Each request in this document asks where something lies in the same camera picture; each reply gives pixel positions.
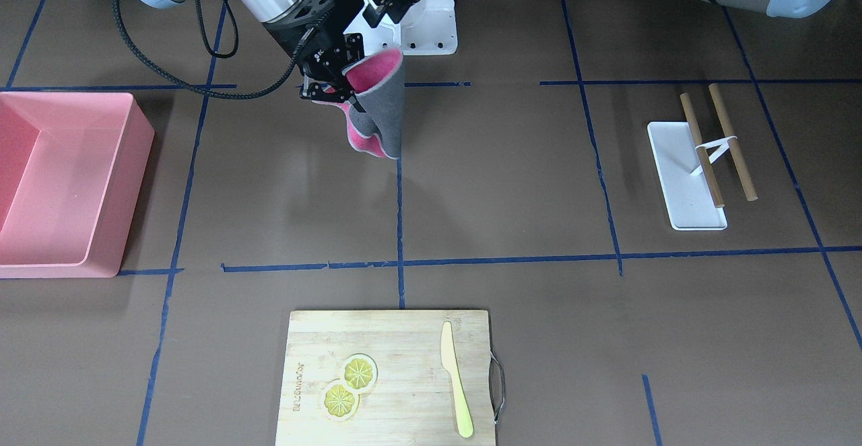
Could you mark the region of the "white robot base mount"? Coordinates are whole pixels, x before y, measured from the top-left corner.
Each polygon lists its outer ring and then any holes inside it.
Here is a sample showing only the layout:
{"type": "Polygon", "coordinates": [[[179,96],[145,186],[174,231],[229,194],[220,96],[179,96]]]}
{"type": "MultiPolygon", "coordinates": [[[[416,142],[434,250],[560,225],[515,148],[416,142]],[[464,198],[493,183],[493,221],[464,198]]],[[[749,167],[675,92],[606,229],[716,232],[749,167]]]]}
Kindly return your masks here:
{"type": "Polygon", "coordinates": [[[375,28],[363,18],[364,8],[348,26],[362,35],[364,54],[370,56],[390,47],[413,56],[446,55],[458,47],[455,0],[421,0],[409,8],[401,22],[385,17],[375,28]]]}

